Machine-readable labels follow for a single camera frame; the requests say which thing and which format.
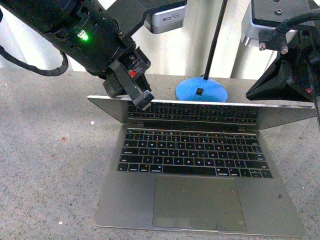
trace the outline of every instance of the laptop lid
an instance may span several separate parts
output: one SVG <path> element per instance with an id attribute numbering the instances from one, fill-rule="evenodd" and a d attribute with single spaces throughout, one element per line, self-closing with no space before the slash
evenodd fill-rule
<path id="1" fill-rule="evenodd" d="M 129 98 L 88 96 L 123 124 L 206 129 L 263 130 L 313 118 L 313 106 L 152 100 L 142 111 Z"/>

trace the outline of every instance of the gray table surface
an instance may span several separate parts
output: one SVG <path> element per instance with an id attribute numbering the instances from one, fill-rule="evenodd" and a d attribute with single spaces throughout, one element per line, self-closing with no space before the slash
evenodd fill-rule
<path id="1" fill-rule="evenodd" d="M 174 100 L 186 77 L 147 78 L 157 99 Z M 254 81 L 218 81 L 229 102 L 249 103 L 245 92 Z M 94 215 L 121 126 L 86 99 L 106 95 L 101 84 L 86 72 L 52 78 L 0 70 L 0 239 L 282 239 L 97 227 Z M 316 119 L 262 133 L 305 226 L 304 239 L 320 239 Z"/>

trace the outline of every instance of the cable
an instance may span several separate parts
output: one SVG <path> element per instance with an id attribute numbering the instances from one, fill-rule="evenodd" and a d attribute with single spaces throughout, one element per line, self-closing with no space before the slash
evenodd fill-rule
<path id="1" fill-rule="evenodd" d="M 284 20 L 276 27 L 276 29 L 279 33 L 286 34 L 294 26 L 314 20 L 320 20 L 320 9 L 309 10 L 290 19 Z"/>
<path id="2" fill-rule="evenodd" d="M 42 70 L 37 68 L 36 66 L 29 65 L 23 61 L 16 59 L 14 56 L 6 52 L 6 50 L 0 45 L 0 55 L 4 57 L 6 60 L 8 60 L 9 62 L 15 65 L 18 65 L 21 68 L 24 68 L 26 70 L 32 71 L 36 74 L 46 76 L 46 77 L 57 77 L 64 74 L 67 71 L 69 67 L 67 55 L 62 51 L 60 51 L 60 54 L 63 57 L 63 61 L 60 67 L 57 67 L 56 69 L 52 69 L 52 70 Z"/>

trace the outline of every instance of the silver laptop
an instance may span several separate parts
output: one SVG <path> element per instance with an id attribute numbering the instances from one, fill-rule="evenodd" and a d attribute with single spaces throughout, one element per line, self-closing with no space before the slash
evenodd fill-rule
<path id="1" fill-rule="evenodd" d="M 121 122 L 100 227 L 302 237 L 301 219 L 259 130 L 311 117 L 305 106 L 88 96 Z"/>

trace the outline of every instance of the trackpad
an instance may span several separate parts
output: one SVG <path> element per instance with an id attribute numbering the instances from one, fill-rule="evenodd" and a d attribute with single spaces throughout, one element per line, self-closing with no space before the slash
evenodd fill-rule
<path id="1" fill-rule="evenodd" d="M 235 180 L 158 175 L 152 225 L 181 229 L 246 231 Z"/>

